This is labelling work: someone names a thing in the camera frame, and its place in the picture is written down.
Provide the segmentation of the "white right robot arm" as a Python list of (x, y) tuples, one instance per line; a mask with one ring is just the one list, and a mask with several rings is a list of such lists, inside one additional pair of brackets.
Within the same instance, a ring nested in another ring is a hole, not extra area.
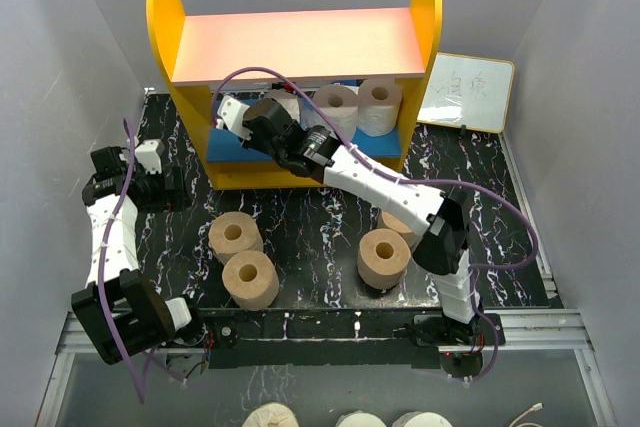
[(272, 98), (245, 104), (225, 97), (221, 115), (243, 148), (268, 155), (296, 176), (356, 195), (404, 223), (417, 237), (414, 262), (434, 280), (448, 337), (474, 342), (482, 323), (474, 311), (479, 296), (470, 281), (464, 192), (413, 184), (343, 142), (332, 128), (303, 128)]

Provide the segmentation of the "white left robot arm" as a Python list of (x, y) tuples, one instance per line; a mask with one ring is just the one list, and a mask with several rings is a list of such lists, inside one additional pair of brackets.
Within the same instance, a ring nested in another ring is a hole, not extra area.
[(105, 147), (91, 153), (94, 175), (82, 190), (92, 228), (91, 269), (85, 288), (71, 296), (71, 306), (102, 360), (122, 360), (105, 318), (98, 290), (99, 266), (104, 266), (107, 307), (127, 308), (114, 323), (127, 353), (136, 355), (163, 342), (200, 343), (207, 323), (192, 301), (181, 295), (163, 300), (140, 271), (135, 224), (140, 213), (177, 212), (191, 206), (183, 169), (164, 167), (158, 139), (135, 148), (135, 167), (123, 205), (119, 201), (127, 173), (127, 149)]

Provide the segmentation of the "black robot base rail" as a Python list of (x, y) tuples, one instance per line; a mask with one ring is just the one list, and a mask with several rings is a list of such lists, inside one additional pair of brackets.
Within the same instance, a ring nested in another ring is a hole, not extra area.
[(498, 315), (487, 313), (463, 325), (441, 309), (204, 309), (205, 357), (212, 369), (259, 365), (410, 365), (476, 375), (480, 355), (502, 346)]

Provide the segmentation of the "white paper roll plain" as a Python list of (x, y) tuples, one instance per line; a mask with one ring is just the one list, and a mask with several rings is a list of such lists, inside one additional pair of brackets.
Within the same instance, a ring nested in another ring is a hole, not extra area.
[(397, 121), (402, 89), (394, 79), (367, 79), (358, 89), (357, 128), (370, 137), (390, 133)]

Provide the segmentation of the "blue paper roll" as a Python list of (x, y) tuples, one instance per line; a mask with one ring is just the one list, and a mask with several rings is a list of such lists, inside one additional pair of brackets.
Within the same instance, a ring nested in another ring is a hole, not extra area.
[(300, 121), (301, 103), (299, 97), (284, 90), (275, 89), (267, 91), (264, 97), (277, 101), (289, 113), (293, 120), (297, 122)]

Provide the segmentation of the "white paper roll sheet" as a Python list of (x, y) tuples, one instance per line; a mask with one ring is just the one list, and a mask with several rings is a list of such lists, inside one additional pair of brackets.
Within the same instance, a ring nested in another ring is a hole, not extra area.
[[(337, 128), (342, 137), (349, 141), (354, 138), (359, 108), (359, 98), (355, 91), (342, 85), (325, 85), (311, 96), (311, 100)], [(337, 137), (324, 118), (309, 106), (300, 108), (300, 124), (303, 128), (320, 125), (329, 130), (334, 138)]]

